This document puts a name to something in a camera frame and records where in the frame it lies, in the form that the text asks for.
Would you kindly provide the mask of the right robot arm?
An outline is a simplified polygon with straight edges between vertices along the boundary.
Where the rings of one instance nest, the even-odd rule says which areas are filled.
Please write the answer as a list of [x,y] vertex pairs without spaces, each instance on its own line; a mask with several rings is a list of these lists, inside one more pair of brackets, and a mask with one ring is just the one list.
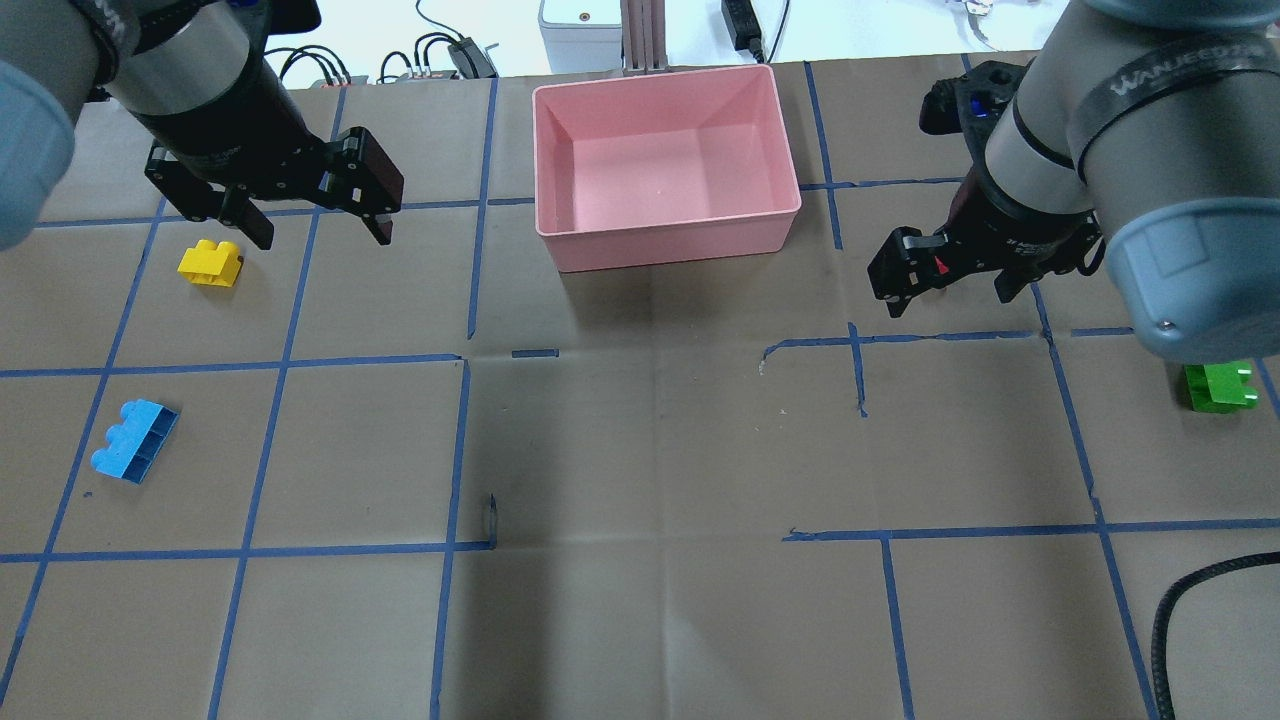
[[1071,1],[1036,59],[934,83],[928,135],[972,156],[946,222],[899,227],[868,266],[891,316],[995,274],[1004,304],[1105,269],[1153,355],[1279,346],[1275,1]]

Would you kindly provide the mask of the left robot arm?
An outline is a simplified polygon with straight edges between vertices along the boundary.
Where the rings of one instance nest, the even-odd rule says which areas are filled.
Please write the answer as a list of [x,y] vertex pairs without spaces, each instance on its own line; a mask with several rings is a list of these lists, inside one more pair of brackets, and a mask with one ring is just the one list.
[[97,90],[151,135],[143,173],[187,220],[268,250],[260,204],[305,201],[357,217],[387,246],[401,170],[364,127],[311,132],[265,58],[271,37],[320,23],[315,1],[5,1],[3,247],[38,223]]

